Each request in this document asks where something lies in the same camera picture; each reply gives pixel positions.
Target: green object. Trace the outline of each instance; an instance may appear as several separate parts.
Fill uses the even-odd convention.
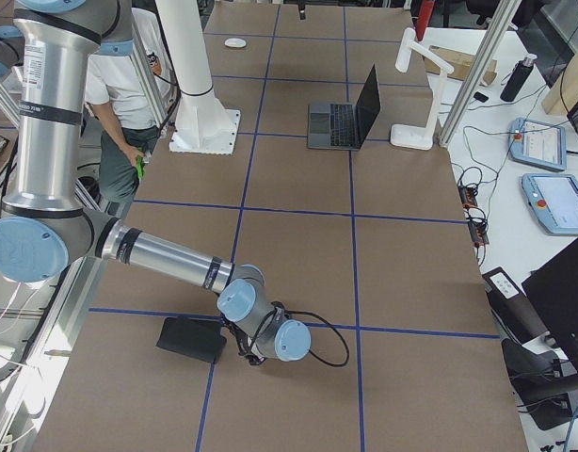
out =
[[[142,179],[142,176],[145,175],[145,164],[142,163],[141,156],[136,158],[136,172],[138,173],[138,180]]]

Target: white cable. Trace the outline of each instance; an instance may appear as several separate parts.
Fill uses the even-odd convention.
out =
[[[10,445],[14,445],[15,443],[18,443],[19,441],[21,441],[23,438],[25,438],[27,435],[29,435],[33,430],[35,429],[35,427],[31,427],[28,430],[26,430],[23,434],[19,435],[17,438],[15,438],[14,440],[11,440],[9,442],[6,443],[0,443],[0,447],[9,447]]]
[[[34,296],[38,293],[38,290],[35,290],[28,298],[27,300],[24,302],[24,304],[21,305],[21,307],[19,308],[19,313],[17,313],[17,316],[15,317],[15,319],[13,320],[13,323],[6,328],[5,330],[0,331],[0,335],[6,333],[7,331],[11,330],[15,324],[17,323],[17,320],[19,320],[19,317],[21,317],[22,315],[22,310],[25,309],[25,306],[27,306],[29,304],[29,302],[31,301],[32,298],[34,298]]]
[[[3,311],[2,314],[0,314],[0,321],[3,319],[3,317],[5,316],[5,314],[8,311],[8,308],[10,308],[10,305],[13,304],[13,301],[15,301],[15,298],[17,297],[17,293],[19,292],[19,288],[22,286],[22,284],[20,282],[17,283],[17,287],[15,287],[15,290],[13,291],[13,295],[10,296],[10,299],[8,301],[7,307],[5,308],[5,310]]]
[[[3,356],[0,354],[0,359],[7,361],[8,363],[11,364],[15,364],[18,365],[20,367],[27,367],[30,369],[33,369],[36,371],[36,373],[38,374],[38,376],[40,377],[40,381],[42,383],[42,387],[44,387],[44,380],[42,379],[42,374],[40,373],[39,369],[34,366],[34,365],[29,365],[29,364],[24,364],[24,363],[17,363],[15,361],[12,361],[10,359],[8,359],[7,357]],[[44,406],[46,406],[46,395],[44,396]],[[10,445],[14,445],[16,443],[18,443],[20,440],[22,440],[23,438],[25,438],[27,435],[29,435],[34,429],[36,429],[36,426],[32,426],[31,428],[29,428],[28,430],[26,430],[24,433],[22,433],[21,435],[19,435],[17,438],[15,438],[14,440],[8,441],[6,443],[0,443],[0,447],[8,447]]]

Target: laptop keyboard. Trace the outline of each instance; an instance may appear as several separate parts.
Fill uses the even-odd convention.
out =
[[[356,137],[354,136],[354,113],[352,108],[352,105],[331,104],[331,146],[353,147],[356,145]]]

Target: person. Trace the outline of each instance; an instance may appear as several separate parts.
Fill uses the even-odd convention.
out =
[[[171,65],[159,23],[150,11],[132,8],[155,83],[169,104]],[[103,127],[99,188],[110,202],[130,202],[138,189],[139,157],[153,152],[159,139],[156,123],[129,56],[91,55],[85,101]]]

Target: red object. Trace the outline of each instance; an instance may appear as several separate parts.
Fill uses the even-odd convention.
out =
[[[417,25],[414,26],[414,29],[417,32],[417,40],[422,40],[425,35],[425,30],[427,30],[427,26],[429,25],[429,19],[431,19],[431,13],[433,12],[433,6],[435,3],[436,0],[423,0],[421,3]]]

